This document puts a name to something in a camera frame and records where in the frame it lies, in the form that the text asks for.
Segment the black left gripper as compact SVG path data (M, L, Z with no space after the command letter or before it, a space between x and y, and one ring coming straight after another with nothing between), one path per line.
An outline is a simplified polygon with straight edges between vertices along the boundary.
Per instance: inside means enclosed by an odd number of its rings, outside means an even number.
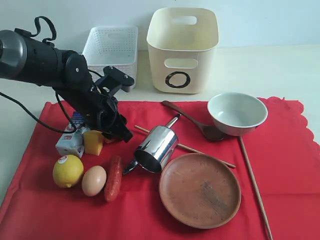
M118 101L109 94L101 94L96 89L79 91L57 88L61 96L83 118L86 125L102 132L102 136L128 143L133 133L127 128L126 118L118 112Z

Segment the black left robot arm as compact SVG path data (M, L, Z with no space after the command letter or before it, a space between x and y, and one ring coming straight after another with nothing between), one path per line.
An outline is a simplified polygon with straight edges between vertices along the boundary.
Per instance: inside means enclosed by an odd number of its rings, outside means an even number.
M53 88L90 129L108 139L128 142L133 137L114 95L132 86L134 79L114 66L106 66L103 76L93 81L83 55L1 30L0 77Z

